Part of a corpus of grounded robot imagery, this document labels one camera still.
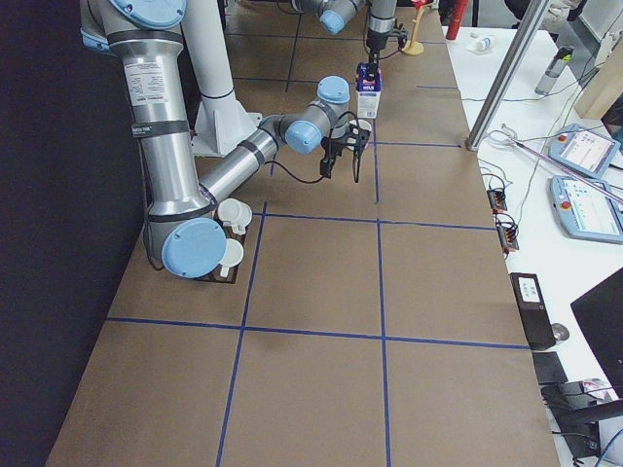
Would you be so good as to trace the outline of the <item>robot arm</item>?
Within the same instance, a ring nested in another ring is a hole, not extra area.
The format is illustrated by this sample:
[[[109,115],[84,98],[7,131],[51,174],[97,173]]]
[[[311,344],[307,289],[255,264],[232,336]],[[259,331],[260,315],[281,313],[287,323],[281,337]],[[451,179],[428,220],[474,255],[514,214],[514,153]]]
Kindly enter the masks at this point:
[[[406,46],[408,33],[395,17],[396,1],[275,1],[275,4],[288,15],[315,16],[332,36],[340,34],[360,11],[366,10],[363,46],[367,60],[357,65],[357,79],[364,83],[379,85],[381,62]]]
[[[115,56],[151,199],[143,242],[155,269],[227,277],[242,260],[252,212],[234,192],[280,148],[322,148],[320,176],[360,156],[370,131],[349,108],[348,82],[322,79],[299,114],[264,117],[239,103],[214,1],[84,1],[85,46]]]

